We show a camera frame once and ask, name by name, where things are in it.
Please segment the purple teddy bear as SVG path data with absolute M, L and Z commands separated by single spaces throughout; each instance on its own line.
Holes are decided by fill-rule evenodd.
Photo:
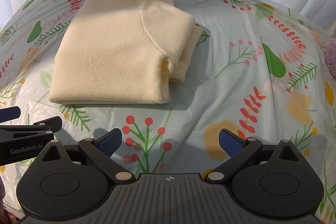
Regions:
M 331 34 L 331 40 L 326 45 L 325 63 L 330 74 L 336 78 L 336 33 L 335 30 Z

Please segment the floral print bed sheet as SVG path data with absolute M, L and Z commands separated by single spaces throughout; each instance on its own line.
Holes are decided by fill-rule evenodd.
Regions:
M 203 32 L 169 103 L 55 104 L 54 58 L 84 1 L 27 0 L 1 31 L 1 107 L 21 110 L 11 124 L 59 116 L 64 144 L 120 128 L 113 159 L 134 174 L 209 173 L 228 158 L 223 128 L 264 143 L 289 139 L 323 183 L 317 217 L 335 223 L 335 79 L 325 31 L 269 0 L 174 0 Z

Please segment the cream knit sweater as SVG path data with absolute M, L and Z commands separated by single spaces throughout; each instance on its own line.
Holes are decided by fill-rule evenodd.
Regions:
M 55 56 L 59 104 L 162 104 L 182 83 L 202 35 L 173 0 L 85 0 Z

